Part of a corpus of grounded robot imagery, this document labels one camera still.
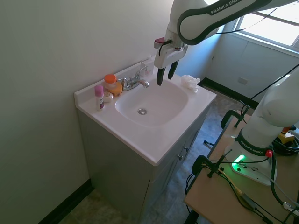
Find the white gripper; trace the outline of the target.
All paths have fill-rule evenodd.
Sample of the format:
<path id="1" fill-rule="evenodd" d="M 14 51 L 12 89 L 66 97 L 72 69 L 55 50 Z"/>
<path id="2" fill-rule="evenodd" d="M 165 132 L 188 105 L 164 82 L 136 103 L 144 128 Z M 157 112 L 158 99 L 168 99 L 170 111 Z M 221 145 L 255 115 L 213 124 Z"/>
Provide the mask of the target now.
<path id="1" fill-rule="evenodd" d="M 187 49 L 188 46 L 185 45 L 181 50 L 177 51 L 170 44 L 164 45 L 158 49 L 154 60 L 154 66 L 158 68 L 157 85 L 161 86 L 163 82 L 165 67 L 169 65 L 171 65 L 171 67 L 168 72 L 168 79 L 172 79 L 178 66 L 178 62 L 186 55 Z"/>

